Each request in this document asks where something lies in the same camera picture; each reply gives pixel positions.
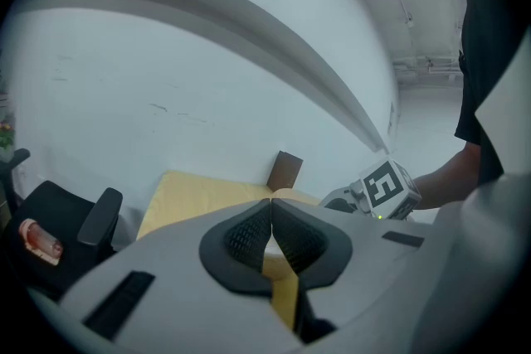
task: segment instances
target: black chair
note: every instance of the black chair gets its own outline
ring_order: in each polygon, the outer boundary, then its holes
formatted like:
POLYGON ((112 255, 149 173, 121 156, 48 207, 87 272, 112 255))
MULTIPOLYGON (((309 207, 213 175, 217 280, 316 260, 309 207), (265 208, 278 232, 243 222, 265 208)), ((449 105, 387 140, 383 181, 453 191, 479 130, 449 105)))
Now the black chair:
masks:
POLYGON ((17 207, 11 170, 28 157, 26 149, 19 149, 9 164, 0 164, 0 181, 12 212, 12 219, 2 234, 2 248, 22 282, 51 299, 58 299, 78 278, 114 253, 110 241, 122 194, 108 188, 94 203, 46 181, 17 207), (18 234, 26 218, 35 220, 63 244, 57 266, 26 250, 18 234))

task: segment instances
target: chair armrest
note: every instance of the chair armrest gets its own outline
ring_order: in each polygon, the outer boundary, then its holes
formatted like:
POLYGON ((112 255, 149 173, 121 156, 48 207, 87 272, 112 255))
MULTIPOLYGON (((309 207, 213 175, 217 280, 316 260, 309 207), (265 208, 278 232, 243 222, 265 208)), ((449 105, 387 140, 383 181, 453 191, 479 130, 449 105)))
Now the chair armrest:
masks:
POLYGON ((122 194, 110 187, 95 203, 77 234, 77 241, 92 247, 100 247, 116 226, 122 194))
POLYGON ((13 158, 10 162, 0 161, 0 179, 9 176, 14 168, 19 166, 22 162, 26 161, 30 157, 30 151, 27 149, 17 149, 13 154, 13 158))

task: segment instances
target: black shirt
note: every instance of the black shirt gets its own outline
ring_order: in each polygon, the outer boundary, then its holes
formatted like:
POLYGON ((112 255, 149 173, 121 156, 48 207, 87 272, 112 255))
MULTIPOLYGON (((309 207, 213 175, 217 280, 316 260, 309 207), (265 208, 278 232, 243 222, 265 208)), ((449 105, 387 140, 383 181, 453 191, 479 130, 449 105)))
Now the black shirt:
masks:
POLYGON ((514 0, 466 1, 462 31, 464 55, 460 58, 464 75, 463 104, 455 135, 481 146, 479 184, 483 184, 498 178, 503 168, 475 111, 509 65, 527 22, 514 0))

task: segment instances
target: ceiling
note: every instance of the ceiling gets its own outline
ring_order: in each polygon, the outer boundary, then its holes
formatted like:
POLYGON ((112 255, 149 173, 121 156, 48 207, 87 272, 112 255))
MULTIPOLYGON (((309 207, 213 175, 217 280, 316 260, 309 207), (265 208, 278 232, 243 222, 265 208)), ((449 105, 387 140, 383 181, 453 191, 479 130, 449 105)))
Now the ceiling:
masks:
POLYGON ((364 0, 399 85, 462 85, 460 30, 466 0, 364 0))

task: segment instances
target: person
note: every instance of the person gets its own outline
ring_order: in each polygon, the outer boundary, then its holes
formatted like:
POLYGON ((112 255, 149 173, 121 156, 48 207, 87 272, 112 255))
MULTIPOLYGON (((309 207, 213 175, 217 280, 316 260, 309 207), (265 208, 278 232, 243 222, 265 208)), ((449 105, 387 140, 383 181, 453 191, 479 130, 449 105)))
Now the person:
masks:
POLYGON ((519 13, 519 0, 466 1, 460 56, 463 102, 455 131, 457 138, 465 140, 465 147, 438 170, 415 179, 422 195, 420 210, 462 201, 478 185, 503 173, 475 111, 509 65, 529 23, 519 13))

